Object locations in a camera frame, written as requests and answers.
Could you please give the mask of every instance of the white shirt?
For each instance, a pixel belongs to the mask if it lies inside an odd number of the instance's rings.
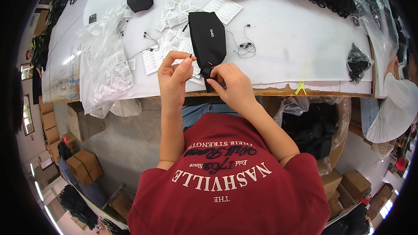
[[[388,96],[367,131],[366,139],[374,144],[385,143],[401,136],[418,112],[418,87],[409,80],[396,80],[392,73],[384,79]]]

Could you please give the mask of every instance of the ceiling light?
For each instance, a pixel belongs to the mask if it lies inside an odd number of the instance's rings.
[[[59,229],[59,227],[58,227],[57,223],[55,222],[55,220],[52,218],[52,215],[51,215],[51,213],[49,212],[48,207],[47,207],[46,205],[44,205],[44,207],[45,207],[46,213],[48,214],[49,218],[51,219],[52,223],[54,224],[54,226],[55,226],[56,230],[60,233],[60,235],[64,235],[64,234],[62,233],[62,231]]]
[[[35,181],[35,186],[36,186],[36,189],[38,191],[38,194],[39,194],[40,199],[42,201],[44,201],[44,197],[42,197],[42,193],[40,192],[39,185],[38,185],[38,182],[37,181]]]

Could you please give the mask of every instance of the concrete floor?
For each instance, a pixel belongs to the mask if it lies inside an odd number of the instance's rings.
[[[104,172],[97,182],[109,197],[123,183],[136,192],[140,174],[159,162],[161,102],[159,98],[140,101],[140,115],[119,117],[109,112],[104,118],[104,131],[79,143],[80,149],[96,154]],[[54,112],[59,135],[70,132],[67,103],[54,103]]]

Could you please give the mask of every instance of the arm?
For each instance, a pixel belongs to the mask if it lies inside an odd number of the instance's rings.
[[[168,170],[184,153],[183,119],[181,108],[185,98],[185,82],[192,76],[191,62],[195,57],[171,51],[158,69],[161,94],[160,163],[157,168]],[[184,59],[180,65],[174,60]]]
[[[299,148],[287,133],[267,114],[256,101],[249,78],[234,64],[216,66],[211,77],[218,75],[218,80],[225,80],[224,90],[215,80],[207,82],[215,89],[221,99],[237,113],[247,119],[260,133],[271,154],[282,166],[296,154]]]

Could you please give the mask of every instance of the window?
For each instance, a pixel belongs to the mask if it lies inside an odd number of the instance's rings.
[[[22,81],[31,79],[34,70],[32,69],[32,64],[27,63],[20,66],[20,72],[22,73]]]
[[[393,203],[391,200],[388,200],[386,202],[386,204],[384,205],[384,207],[380,210],[380,214],[382,215],[383,218],[386,218],[386,216],[389,214],[390,209],[392,208]]]
[[[30,113],[29,94],[24,96],[24,117],[22,126],[24,128],[25,136],[35,131],[34,124],[32,123],[32,114]]]

